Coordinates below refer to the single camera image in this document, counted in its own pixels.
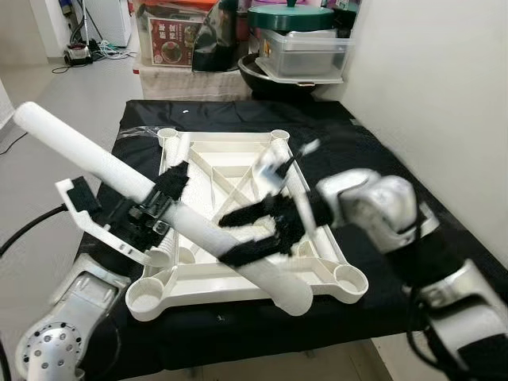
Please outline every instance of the table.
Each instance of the table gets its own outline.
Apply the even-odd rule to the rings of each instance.
[[[150,126],[250,133],[285,129],[291,135],[289,144],[293,151],[303,142],[328,136],[329,141],[319,152],[299,163],[311,187],[327,175],[355,167],[408,179],[441,221],[453,249],[471,257],[508,301],[508,271],[338,102],[129,101],[113,154],[154,179],[161,148]],[[108,212],[119,195],[101,186],[98,198]],[[349,226],[333,233],[348,261],[369,280],[369,291],[357,304],[345,305],[329,296],[319,296],[301,317],[285,314],[270,300],[182,306],[166,310],[155,321],[141,323],[134,320],[122,300],[112,311],[111,319],[106,319],[90,340],[82,365],[87,376],[93,379],[113,360],[116,341],[112,321],[122,344],[107,379],[304,351],[404,331],[406,298],[383,257],[358,228]],[[85,235],[79,252],[101,257],[133,279],[140,274],[139,265],[90,236]]]

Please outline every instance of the white plastic tray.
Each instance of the white plastic tray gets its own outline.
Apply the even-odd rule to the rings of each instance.
[[[190,179],[182,199],[214,222],[231,210],[261,200],[270,191],[253,168],[267,150],[274,148],[275,142],[279,149],[284,147],[291,154],[286,143],[289,134],[282,130],[177,133],[162,129],[159,135],[164,147],[160,173],[166,171],[168,161],[176,164],[176,151],[180,155],[184,152],[190,163]],[[190,138],[188,151],[182,149],[183,136]],[[298,168],[290,175],[294,176],[293,188],[299,184],[302,189],[309,189]],[[240,241],[259,239],[273,233],[273,223],[266,218],[253,226],[229,231]],[[125,296],[127,307],[137,320],[150,321],[172,306],[268,298],[261,289],[185,237],[172,230],[168,236],[173,239],[166,242],[166,249],[171,251],[171,267],[145,267]],[[314,294],[329,294],[341,302],[355,303],[367,292],[367,278],[348,264],[328,227],[318,228],[312,240],[305,235],[292,252],[292,257],[273,255],[269,260],[308,282]]]

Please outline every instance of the plastic container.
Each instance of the plastic container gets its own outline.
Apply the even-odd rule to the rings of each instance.
[[[350,39],[312,33],[292,37],[263,29],[256,63],[276,82],[339,83],[350,45]]]

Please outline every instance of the white cylindrical tube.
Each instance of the white cylindrical tube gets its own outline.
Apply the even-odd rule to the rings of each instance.
[[[178,162],[178,149],[180,146],[179,137],[169,137],[164,139],[164,154],[166,155],[166,170],[174,167]]]
[[[184,133],[182,139],[176,135],[169,138],[164,138],[166,169],[174,167],[180,162],[187,160],[189,156],[190,146],[191,135],[189,133]],[[164,239],[160,242],[159,246],[151,251],[157,250],[166,254],[170,258],[174,258],[178,250],[178,243],[175,242],[176,240],[177,237],[175,235],[175,230],[170,228]]]
[[[189,133],[182,133],[179,138],[180,142],[173,165],[180,164],[182,161],[187,160],[189,157],[189,150],[191,149],[191,135]]]
[[[153,188],[151,180],[33,102],[22,104],[14,120],[47,146],[135,202],[142,202]],[[229,233],[181,202],[167,210],[164,220],[216,257],[239,243]],[[313,297],[310,286],[296,275],[281,272],[268,260],[258,260],[237,271],[265,291],[278,307],[289,314],[301,315],[310,308]]]
[[[284,129],[273,129],[270,134],[271,134],[271,141],[274,141],[277,139],[288,141],[289,137],[290,137],[290,134]]]
[[[284,139],[274,139],[270,143],[270,146],[280,159],[284,161],[288,161],[290,159],[288,151],[289,147]],[[337,255],[335,252],[333,252],[333,250],[331,250],[328,245],[324,244],[317,236],[316,222],[314,220],[312,209],[310,208],[309,200],[306,196],[307,190],[298,178],[298,173],[294,168],[294,165],[289,167],[286,180],[286,187],[294,199],[294,204],[297,206],[302,223],[304,224],[306,232],[317,250],[317,254],[325,260],[337,262]]]
[[[169,139],[170,137],[178,137],[178,131],[175,129],[160,129],[157,131],[157,140],[159,141],[159,146],[164,147],[164,142],[166,139]]]

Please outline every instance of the black cable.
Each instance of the black cable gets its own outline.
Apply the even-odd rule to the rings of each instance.
[[[75,65],[75,66],[60,66],[55,67],[53,70],[51,70],[51,73],[53,74],[65,74],[69,71],[69,69],[72,69],[73,67],[85,67],[88,66],[89,63],[84,63],[83,65]]]
[[[18,137],[15,141],[13,141],[13,142],[9,145],[9,147],[7,147],[7,149],[6,149],[4,152],[0,152],[0,155],[5,155],[5,154],[6,154],[6,153],[7,153],[7,152],[11,149],[11,147],[12,147],[13,145],[15,145],[15,144],[16,144],[16,142],[17,142],[18,140],[21,140],[23,137],[26,137],[28,134],[29,134],[29,133],[24,133],[23,135],[21,135],[20,137]]]
[[[91,381],[99,381],[101,379],[106,379],[106,376],[108,375],[108,373],[110,373],[111,369],[114,368],[114,366],[117,364],[118,362],[118,359],[120,358],[120,351],[121,351],[121,337],[120,337],[120,330],[118,329],[118,326],[117,324],[114,322],[114,319],[111,317],[111,315],[108,315],[106,317],[107,319],[109,319],[111,325],[113,326],[114,328],[114,333],[115,333],[115,336],[116,336],[116,340],[117,340],[117,347],[114,351],[114,356],[113,356],[113,359],[111,360],[110,364],[106,367],[106,369],[104,369],[101,373],[99,373],[98,375],[96,375],[95,377],[93,377],[91,379]]]
[[[81,7],[81,10],[83,11],[83,1],[82,0],[78,0],[78,4]],[[92,17],[92,15],[90,14],[90,11],[88,9],[87,9],[87,15],[90,18],[90,21],[92,21],[92,24],[94,25],[94,28],[97,31],[97,34],[100,37],[101,41],[104,40],[102,38],[101,32],[98,30],[97,25],[95,24],[94,18]]]
[[[77,32],[81,30],[81,28],[85,25],[85,17],[81,17],[81,21],[75,27],[75,29],[71,33],[71,38],[69,39],[69,44],[74,44],[74,38]]]
[[[67,207],[65,204],[62,204],[60,206],[57,206],[55,209],[48,211],[47,213],[42,214],[41,216],[37,217],[35,220],[29,222],[25,226],[23,226],[21,229],[19,229],[11,238],[9,238],[5,244],[0,247],[0,258],[4,255],[4,253],[13,245],[14,242],[16,242],[23,234],[28,232],[32,227],[34,227],[37,224],[40,224],[42,221],[44,221],[47,218],[50,218],[51,216],[54,216],[55,214],[58,214],[60,212],[64,212],[67,210]]]
[[[0,341],[0,367],[2,367],[3,380],[10,381],[9,361],[7,360],[6,350],[3,348],[2,341]]]
[[[417,288],[412,288],[410,292],[410,301],[408,305],[408,326],[406,331],[407,342],[411,347],[413,353],[416,355],[416,357],[418,357],[418,359],[429,365],[431,368],[437,369],[438,371],[442,371],[445,374],[458,375],[459,377],[464,377],[465,379],[479,379],[479,380],[501,379],[506,381],[506,375],[482,374],[475,373],[473,371],[463,371],[458,367],[453,367],[439,361],[434,361],[429,357],[427,357],[427,355],[421,351],[421,349],[416,344],[416,340],[414,339],[413,335],[413,327],[419,311],[419,301],[418,301],[419,291],[420,290]]]

